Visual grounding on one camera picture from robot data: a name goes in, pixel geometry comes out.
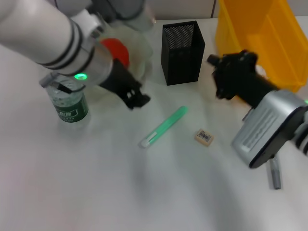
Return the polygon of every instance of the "small eraser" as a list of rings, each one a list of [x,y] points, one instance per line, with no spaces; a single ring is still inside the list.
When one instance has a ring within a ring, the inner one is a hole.
[[[203,129],[200,129],[196,136],[194,137],[199,143],[205,145],[206,147],[210,146],[211,142],[213,141],[214,139],[214,136],[207,132],[207,131],[204,131]]]

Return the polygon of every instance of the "black mesh pen holder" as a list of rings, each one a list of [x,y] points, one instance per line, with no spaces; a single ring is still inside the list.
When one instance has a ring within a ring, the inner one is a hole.
[[[197,21],[163,25],[161,64],[168,86],[198,81],[204,48]]]

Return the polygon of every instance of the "plastic bottle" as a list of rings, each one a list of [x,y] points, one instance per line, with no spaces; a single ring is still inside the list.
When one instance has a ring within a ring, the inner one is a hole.
[[[77,90],[83,86],[65,76],[58,76],[56,82],[71,90]],[[90,114],[83,91],[68,94],[53,86],[48,86],[46,91],[64,125],[72,129],[82,129],[88,125]]]

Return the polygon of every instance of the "yellow plastic bin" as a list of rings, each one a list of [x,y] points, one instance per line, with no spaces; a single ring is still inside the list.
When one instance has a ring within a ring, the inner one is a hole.
[[[219,0],[216,45],[220,55],[259,55],[270,81],[297,92],[308,78],[308,40],[286,0]]]

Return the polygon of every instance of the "table surface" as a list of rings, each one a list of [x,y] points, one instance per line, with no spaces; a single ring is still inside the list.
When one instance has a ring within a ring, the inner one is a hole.
[[[308,17],[297,18],[308,35]],[[217,19],[197,20],[216,53]],[[154,54],[144,92],[129,111],[114,95],[88,95],[91,122],[61,126],[38,79],[43,70],[0,47],[0,230],[2,231],[304,231],[308,159],[291,144],[280,151],[283,190],[270,189],[266,165],[250,170],[230,143],[248,107],[215,99],[213,68],[199,81],[166,86],[162,25],[146,34]],[[308,87],[299,95],[308,98]],[[189,112],[148,150],[137,147],[180,106]],[[200,129],[215,139],[194,140]]]

